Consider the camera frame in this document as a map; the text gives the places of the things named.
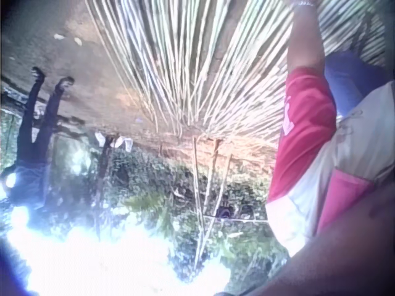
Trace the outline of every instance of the bracelet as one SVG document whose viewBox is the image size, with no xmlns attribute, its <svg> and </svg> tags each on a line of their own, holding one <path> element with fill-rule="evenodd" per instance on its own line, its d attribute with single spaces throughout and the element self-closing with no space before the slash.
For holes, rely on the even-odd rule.
<svg viewBox="0 0 395 296">
<path fill-rule="evenodd" d="M 312 3 L 311 1 L 298 1 L 293 3 L 293 8 L 296 8 L 297 6 L 311 6 L 315 7 L 315 4 Z"/>
</svg>

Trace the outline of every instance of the pink fabric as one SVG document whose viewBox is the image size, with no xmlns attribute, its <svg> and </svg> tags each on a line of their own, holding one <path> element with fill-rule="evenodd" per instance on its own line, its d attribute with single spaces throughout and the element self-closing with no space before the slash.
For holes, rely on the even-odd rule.
<svg viewBox="0 0 395 296">
<path fill-rule="evenodd" d="M 328 187 L 317 233 L 351 208 L 364 193 L 373 189 L 373 183 L 339 170 L 334 170 Z"/>
<path fill-rule="evenodd" d="M 267 202 L 286 195 L 336 132 L 336 107 L 323 75 L 297 68 L 286 82 L 283 129 Z"/>
</svg>

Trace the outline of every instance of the dirt ground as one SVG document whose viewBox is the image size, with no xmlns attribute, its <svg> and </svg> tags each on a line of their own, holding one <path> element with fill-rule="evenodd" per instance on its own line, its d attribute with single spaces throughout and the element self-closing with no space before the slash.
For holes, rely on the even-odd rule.
<svg viewBox="0 0 395 296">
<path fill-rule="evenodd" d="M 64 39 L 56 39 L 56 34 Z M 154 125 L 132 103 L 84 1 L 16 1 L 7 11 L 2 18 L 1 31 L 2 80 L 28 93 L 33 83 L 32 66 L 38 66 L 47 76 L 39 94 L 44 100 L 49 98 L 60 78 L 74 77 L 76 83 L 65 94 L 60 115 L 80 118 L 88 128 L 130 136 L 136 145 L 171 158 L 190 158 L 190 134 L 180 140 L 171 134 L 155 133 Z M 232 166 L 249 167 L 255 173 L 270 171 L 275 147 L 265 152 L 245 152 L 234 149 L 237 141 L 220 147 L 219 165 L 225 164 L 232 151 L 233 158 L 237 159 Z M 210 162 L 212 146 L 212 141 L 198 142 L 200 163 Z"/>
</svg>

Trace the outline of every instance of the black pants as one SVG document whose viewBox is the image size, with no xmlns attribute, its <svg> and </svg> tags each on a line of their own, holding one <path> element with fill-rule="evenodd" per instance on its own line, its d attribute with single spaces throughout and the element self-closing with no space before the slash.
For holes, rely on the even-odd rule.
<svg viewBox="0 0 395 296">
<path fill-rule="evenodd" d="M 60 99 L 64 91 L 60 88 L 59 84 L 55 87 L 54 92 L 49 98 L 44 120 L 37 134 L 36 141 L 33 143 L 31 138 L 33 114 L 37 96 L 43 83 L 44 78 L 38 78 L 30 91 L 25 113 L 22 118 L 22 124 L 19 128 L 17 160 L 33 163 L 46 161 L 49 143 L 57 122 L 57 111 L 59 109 Z"/>
</svg>

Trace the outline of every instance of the foot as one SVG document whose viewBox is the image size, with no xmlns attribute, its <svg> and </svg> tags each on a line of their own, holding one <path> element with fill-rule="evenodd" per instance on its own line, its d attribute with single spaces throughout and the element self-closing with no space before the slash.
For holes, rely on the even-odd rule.
<svg viewBox="0 0 395 296">
<path fill-rule="evenodd" d="M 45 74 L 38 67 L 31 68 L 31 74 L 36 78 L 36 80 L 44 80 Z"/>
<path fill-rule="evenodd" d="M 59 81 L 59 87 L 60 87 L 60 89 L 61 90 L 66 90 L 67 88 L 69 88 L 69 87 L 71 87 L 72 85 L 74 84 L 74 79 L 73 78 L 71 78 L 71 77 L 65 77 L 65 78 L 62 78 L 60 81 Z"/>
</svg>

